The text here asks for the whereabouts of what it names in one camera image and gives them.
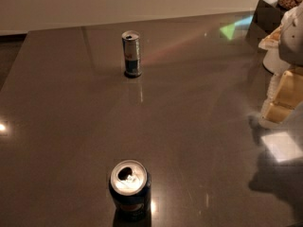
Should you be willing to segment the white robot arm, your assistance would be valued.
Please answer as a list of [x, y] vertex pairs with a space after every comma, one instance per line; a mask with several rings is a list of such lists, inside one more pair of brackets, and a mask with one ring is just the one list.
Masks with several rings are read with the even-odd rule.
[[258, 123], [272, 129], [303, 101], [303, 3], [287, 11], [258, 47], [266, 50], [263, 65], [273, 74]]

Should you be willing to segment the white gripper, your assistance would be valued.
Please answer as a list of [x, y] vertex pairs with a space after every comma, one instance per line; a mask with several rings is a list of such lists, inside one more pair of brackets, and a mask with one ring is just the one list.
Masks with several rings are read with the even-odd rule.
[[[263, 38], [258, 47], [263, 50], [278, 48], [281, 26]], [[293, 67], [270, 80], [258, 123], [265, 129], [280, 125], [303, 101], [303, 68]]]

